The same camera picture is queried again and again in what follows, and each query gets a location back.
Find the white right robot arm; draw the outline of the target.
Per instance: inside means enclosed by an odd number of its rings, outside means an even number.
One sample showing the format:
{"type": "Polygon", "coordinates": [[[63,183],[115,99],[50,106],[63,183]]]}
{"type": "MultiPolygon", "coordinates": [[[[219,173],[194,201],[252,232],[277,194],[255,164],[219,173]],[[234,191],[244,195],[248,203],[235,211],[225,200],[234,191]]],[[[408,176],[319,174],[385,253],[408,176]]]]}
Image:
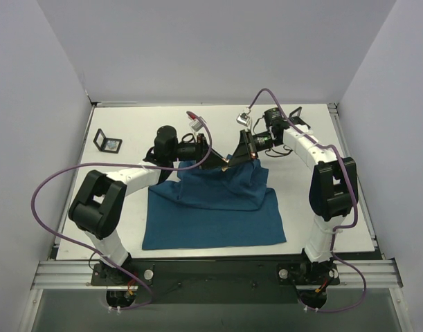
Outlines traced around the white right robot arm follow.
{"type": "Polygon", "coordinates": [[[357,166],[351,158],[342,158],[334,145],[323,146],[311,127],[300,118],[301,108],[284,117],[278,107],[264,112],[266,130],[254,134],[249,128],[249,112],[239,114],[237,122],[244,126],[238,145],[228,160],[229,167],[253,161],[261,151],[285,146],[312,171],[309,204],[314,224],[303,249],[307,260],[321,264],[333,259],[337,234],[346,216],[354,213],[352,227],[357,224],[357,166]]]}

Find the silver blue leaf brooch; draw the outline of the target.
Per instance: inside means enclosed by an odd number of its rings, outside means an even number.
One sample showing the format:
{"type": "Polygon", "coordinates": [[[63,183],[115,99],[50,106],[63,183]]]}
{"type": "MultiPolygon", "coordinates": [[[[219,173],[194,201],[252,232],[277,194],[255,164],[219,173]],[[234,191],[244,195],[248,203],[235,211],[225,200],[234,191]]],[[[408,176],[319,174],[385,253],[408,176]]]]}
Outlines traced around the silver blue leaf brooch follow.
{"type": "Polygon", "coordinates": [[[117,142],[116,141],[109,141],[106,145],[106,148],[109,150],[116,150],[117,142]]]}

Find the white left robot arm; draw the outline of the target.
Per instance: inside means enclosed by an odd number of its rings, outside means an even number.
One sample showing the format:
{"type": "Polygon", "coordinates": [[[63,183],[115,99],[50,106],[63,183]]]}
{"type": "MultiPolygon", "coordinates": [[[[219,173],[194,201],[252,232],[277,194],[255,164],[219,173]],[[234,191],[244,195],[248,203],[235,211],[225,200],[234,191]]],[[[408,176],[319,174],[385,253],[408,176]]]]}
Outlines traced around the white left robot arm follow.
{"type": "Polygon", "coordinates": [[[69,219],[85,232],[100,259],[108,265],[107,276],[115,284],[125,284],[132,275],[126,261],[131,255],[123,246],[116,228],[125,198],[141,189],[159,185],[172,173],[177,161],[199,163],[202,169],[228,166],[225,157],[209,149],[207,139],[199,133],[194,142],[180,142],[174,127],[160,127],[154,146],[138,167],[102,173],[90,171],[84,178],[69,209],[69,219]]]}

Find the blue t-shirt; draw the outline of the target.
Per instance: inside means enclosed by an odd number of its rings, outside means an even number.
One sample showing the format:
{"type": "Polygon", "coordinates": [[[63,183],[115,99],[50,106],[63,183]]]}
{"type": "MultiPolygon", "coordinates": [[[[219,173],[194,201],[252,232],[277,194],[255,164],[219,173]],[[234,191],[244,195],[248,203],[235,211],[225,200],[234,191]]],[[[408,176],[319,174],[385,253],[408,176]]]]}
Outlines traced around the blue t-shirt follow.
{"type": "Polygon", "coordinates": [[[143,250],[272,246],[286,242],[278,200],[259,160],[223,171],[183,170],[148,189],[143,250]]]}

